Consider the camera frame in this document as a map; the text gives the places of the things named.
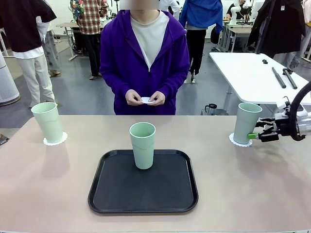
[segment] blue jacket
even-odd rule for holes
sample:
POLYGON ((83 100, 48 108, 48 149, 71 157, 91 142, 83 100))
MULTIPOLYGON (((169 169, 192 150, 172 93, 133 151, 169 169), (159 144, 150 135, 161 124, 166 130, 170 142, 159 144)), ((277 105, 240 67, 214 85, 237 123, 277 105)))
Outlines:
POLYGON ((176 94, 187 78, 190 60, 185 29, 170 13, 164 13, 170 20, 150 70, 133 32, 130 11, 119 11, 102 31, 100 72, 115 94, 117 115, 175 115, 176 94), (129 89, 141 97, 160 91, 166 97, 165 103, 156 107, 129 106, 125 99, 129 89))
POLYGON ((207 28, 216 23, 216 32, 223 28, 223 5, 221 0, 186 0, 179 18, 183 27, 186 22, 198 27, 207 28))

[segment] black pants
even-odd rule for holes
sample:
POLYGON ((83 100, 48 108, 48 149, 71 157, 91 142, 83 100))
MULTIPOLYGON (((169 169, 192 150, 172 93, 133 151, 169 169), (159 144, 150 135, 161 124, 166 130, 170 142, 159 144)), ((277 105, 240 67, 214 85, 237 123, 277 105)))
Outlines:
POLYGON ((201 67, 206 30, 187 30, 187 45, 189 50, 190 73, 197 75, 201 67))
POLYGON ((89 56, 89 62, 91 64, 92 76, 98 76, 99 68, 101 66, 100 57, 100 34, 85 35, 83 34, 86 50, 89 56))

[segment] dark hoodie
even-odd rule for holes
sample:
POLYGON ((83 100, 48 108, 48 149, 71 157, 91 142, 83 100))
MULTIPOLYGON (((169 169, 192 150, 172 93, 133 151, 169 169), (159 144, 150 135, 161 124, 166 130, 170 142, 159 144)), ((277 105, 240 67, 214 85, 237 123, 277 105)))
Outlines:
POLYGON ((27 52, 42 45, 37 16, 43 23, 56 18, 43 0, 0 0, 0 28, 4 27, 14 52, 27 52))
POLYGON ((169 12, 164 13, 170 20, 150 70, 133 32, 130 11, 120 11, 102 32, 100 71, 115 94, 117 115, 175 115, 176 93, 187 78, 190 61, 185 29, 169 12), (160 91, 165 103, 129 106, 125 99, 129 89, 141 97, 160 91))

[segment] white pants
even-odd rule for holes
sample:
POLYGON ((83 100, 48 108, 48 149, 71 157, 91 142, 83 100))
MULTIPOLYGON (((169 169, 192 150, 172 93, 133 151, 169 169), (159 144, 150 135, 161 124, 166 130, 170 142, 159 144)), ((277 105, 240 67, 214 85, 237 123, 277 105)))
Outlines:
POLYGON ((23 70, 28 89, 31 93, 32 102, 30 106, 35 106, 36 104, 41 103, 39 85, 42 87, 45 100, 55 102, 55 97, 52 91, 52 83, 48 72, 48 64, 44 54, 36 58, 18 58, 17 60, 23 70))
POLYGON ((303 57, 305 51, 307 50, 308 44, 311 38, 311 27, 306 25, 306 36, 301 37, 300 51, 289 52, 285 55, 283 65, 285 67, 297 67, 300 63, 300 59, 303 57))

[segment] black tray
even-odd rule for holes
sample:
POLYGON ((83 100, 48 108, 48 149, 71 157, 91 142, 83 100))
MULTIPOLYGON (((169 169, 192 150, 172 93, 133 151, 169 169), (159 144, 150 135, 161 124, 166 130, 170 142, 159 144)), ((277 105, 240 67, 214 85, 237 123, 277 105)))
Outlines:
POLYGON ((178 150, 155 150, 148 170, 135 166, 132 150, 113 150, 98 165, 88 196, 98 213, 173 213, 196 206, 190 158, 178 150))

